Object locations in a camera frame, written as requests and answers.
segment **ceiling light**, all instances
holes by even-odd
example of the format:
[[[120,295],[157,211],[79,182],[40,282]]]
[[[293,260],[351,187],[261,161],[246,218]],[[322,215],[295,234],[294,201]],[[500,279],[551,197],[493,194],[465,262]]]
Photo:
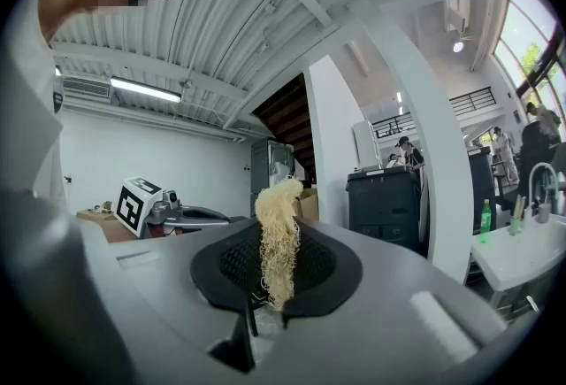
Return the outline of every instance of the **ceiling light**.
[[[459,51],[462,51],[463,42],[462,41],[454,42],[454,48],[452,50],[454,51],[454,53],[458,53]]]
[[[138,83],[137,81],[124,80],[122,78],[111,77],[110,83],[114,88],[126,89],[128,91],[140,92],[146,96],[159,97],[170,102],[178,103],[180,102],[180,94],[176,92],[168,91],[165,89],[157,89],[153,86]]]

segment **plastic bottle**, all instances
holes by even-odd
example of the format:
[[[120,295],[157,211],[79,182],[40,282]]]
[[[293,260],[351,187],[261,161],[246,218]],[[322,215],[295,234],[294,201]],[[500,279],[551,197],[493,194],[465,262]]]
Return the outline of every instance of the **plastic bottle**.
[[[492,210],[489,208],[489,199],[484,200],[484,208],[481,211],[481,228],[479,229],[479,241],[487,243],[487,233],[492,227]]]

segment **noodles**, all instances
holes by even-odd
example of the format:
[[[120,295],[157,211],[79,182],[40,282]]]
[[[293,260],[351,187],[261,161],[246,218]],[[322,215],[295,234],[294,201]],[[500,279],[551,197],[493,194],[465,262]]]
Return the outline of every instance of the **noodles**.
[[[300,236],[293,218],[293,202],[301,191],[299,181],[286,179],[262,190],[256,200],[256,216],[263,229],[259,247],[262,286],[269,293],[269,304],[277,311],[294,294],[294,257]]]

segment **white counter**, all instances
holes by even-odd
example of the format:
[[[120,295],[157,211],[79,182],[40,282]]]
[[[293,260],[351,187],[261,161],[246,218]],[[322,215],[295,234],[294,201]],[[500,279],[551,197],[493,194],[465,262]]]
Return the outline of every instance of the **white counter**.
[[[479,235],[473,237],[471,255],[495,292],[532,281],[562,261],[566,253],[566,218],[550,217],[545,225],[532,220],[517,235],[510,235],[509,227],[502,227],[488,233],[486,243],[479,241]]]

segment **black holder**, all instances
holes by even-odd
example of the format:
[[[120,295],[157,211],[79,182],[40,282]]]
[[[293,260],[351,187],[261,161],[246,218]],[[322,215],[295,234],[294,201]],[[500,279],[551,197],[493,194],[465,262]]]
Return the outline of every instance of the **black holder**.
[[[301,242],[293,271],[294,297],[283,306],[284,322],[332,312],[362,279],[362,263],[349,247],[297,223]],[[256,223],[196,253],[191,275],[211,305],[251,312],[250,295],[261,281],[260,239],[261,227]]]

